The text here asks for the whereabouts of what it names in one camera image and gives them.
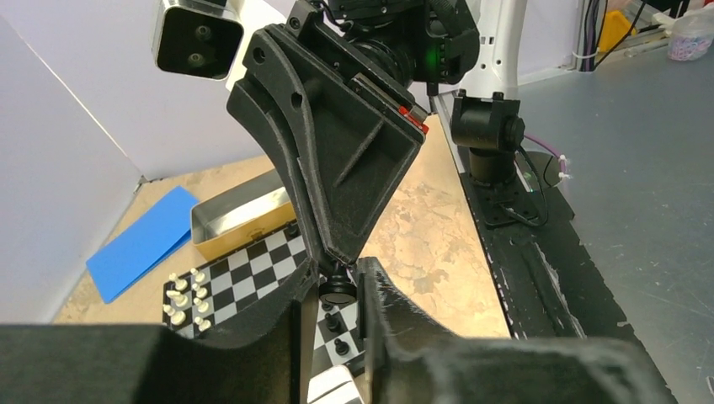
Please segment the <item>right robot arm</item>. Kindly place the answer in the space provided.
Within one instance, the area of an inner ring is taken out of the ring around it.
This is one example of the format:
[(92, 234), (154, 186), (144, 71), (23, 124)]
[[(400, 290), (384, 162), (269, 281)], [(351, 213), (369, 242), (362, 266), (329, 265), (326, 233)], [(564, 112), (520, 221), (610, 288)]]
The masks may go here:
[(511, 183), (524, 137), (523, 1), (298, 1), (245, 45), (227, 111), (289, 193), (308, 256), (354, 263), (423, 145), (409, 87), (458, 87), (450, 133), (484, 187)]

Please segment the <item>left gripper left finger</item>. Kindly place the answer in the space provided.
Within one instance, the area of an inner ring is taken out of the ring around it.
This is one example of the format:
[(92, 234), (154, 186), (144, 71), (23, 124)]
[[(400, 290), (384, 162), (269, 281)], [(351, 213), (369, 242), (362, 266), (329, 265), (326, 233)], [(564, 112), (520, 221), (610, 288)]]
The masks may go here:
[(151, 324), (1, 329), (4, 403), (303, 403), (317, 264), (190, 339)]

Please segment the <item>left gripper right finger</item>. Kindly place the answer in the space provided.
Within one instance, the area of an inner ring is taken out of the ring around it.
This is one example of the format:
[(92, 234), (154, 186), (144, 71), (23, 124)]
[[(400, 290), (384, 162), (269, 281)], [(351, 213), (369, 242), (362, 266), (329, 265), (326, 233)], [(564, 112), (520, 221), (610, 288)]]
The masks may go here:
[(610, 338), (465, 338), (361, 258), (370, 403), (671, 403), (647, 355)]

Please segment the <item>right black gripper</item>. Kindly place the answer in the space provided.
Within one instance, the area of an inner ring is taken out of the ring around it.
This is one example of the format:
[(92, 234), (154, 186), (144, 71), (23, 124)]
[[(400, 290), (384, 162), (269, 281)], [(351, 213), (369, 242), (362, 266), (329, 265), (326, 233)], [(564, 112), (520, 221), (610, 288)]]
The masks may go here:
[(298, 1), (256, 31), (226, 108), (274, 164), (309, 256), (354, 263), (425, 140), (408, 88), (477, 63), (465, 1)]

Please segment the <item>black piece passed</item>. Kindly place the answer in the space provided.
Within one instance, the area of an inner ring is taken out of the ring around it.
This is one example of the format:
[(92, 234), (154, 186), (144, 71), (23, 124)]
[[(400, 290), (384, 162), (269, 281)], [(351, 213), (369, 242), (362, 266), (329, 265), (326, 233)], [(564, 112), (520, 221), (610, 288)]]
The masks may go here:
[(357, 288), (349, 277), (347, 267), (336, 262), (333, 272), (319, 285), (319, 297), (323, 304), (348, 305), (357, 300)]

